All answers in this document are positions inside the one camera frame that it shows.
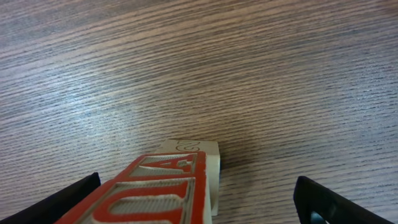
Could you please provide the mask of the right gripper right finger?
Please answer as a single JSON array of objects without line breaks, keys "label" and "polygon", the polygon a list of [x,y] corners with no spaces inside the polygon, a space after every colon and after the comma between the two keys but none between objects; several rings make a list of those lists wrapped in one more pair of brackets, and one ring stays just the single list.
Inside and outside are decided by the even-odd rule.
[{"label": "right gripper right finger", "polygon": [[301,224],[392,224],[306,176],[297,179],[294,204]]}]

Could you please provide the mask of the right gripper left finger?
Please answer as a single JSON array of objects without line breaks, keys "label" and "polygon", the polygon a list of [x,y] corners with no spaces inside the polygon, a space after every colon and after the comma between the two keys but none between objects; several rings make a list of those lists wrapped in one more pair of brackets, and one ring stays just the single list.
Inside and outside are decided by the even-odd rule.
[{"label": "right gripper left finger", "polygon": [[1,220],[1,224],[55,223],[101,185],[97,172]]}]

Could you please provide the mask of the wooden block red letter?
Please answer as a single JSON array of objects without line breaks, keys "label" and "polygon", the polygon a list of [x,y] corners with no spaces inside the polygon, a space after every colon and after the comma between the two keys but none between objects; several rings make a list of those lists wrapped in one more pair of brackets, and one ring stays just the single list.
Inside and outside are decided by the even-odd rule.
[{"label": "wooden block red letter", "polygon": [[206,183],[196,178],[109,181],[57,223],[211,223]]}]

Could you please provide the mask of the wooden block number two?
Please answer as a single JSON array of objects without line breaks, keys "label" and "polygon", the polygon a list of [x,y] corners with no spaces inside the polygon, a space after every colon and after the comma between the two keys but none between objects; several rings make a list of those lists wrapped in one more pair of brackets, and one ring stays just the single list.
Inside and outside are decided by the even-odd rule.
[{"label": "wooden block number two", "polygon": [[219,185],[221,157],[216,141],[167,139],[155,153],[170,152],[205,152],[206,173],[210,187],[211,215],[217,216],[219,208]]}]

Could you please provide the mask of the wooden block green side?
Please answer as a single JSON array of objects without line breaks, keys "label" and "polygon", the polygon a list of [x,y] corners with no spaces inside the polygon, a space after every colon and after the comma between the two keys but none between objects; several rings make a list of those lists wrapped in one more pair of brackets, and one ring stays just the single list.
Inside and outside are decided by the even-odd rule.
[{"label": "wooden block green side", "polygon": [[117,179],[153,180],[206,177],[204,152],[144,154],[129,164]]}]

